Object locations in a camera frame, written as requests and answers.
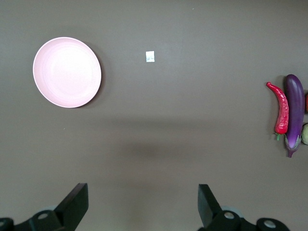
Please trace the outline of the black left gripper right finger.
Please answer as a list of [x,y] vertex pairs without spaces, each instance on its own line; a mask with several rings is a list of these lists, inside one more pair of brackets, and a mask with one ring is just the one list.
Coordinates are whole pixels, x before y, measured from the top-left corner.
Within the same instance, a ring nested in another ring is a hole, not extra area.
[[289,228],[273,218],[260,218],[256,224],[245,220],[238,213],[222,209],[207,184],[198,185],[198,213],[201,231],[287,231]]

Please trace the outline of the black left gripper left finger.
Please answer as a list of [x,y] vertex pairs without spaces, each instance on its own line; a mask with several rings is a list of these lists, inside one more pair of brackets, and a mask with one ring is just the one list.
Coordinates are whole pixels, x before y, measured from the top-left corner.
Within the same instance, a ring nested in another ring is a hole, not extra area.
[[2,231],[74,231],[88,208],[88,185],[79,183],[55,209],[39,211],[19,224],[15,224],[11,218],[1,218],[0,229]]

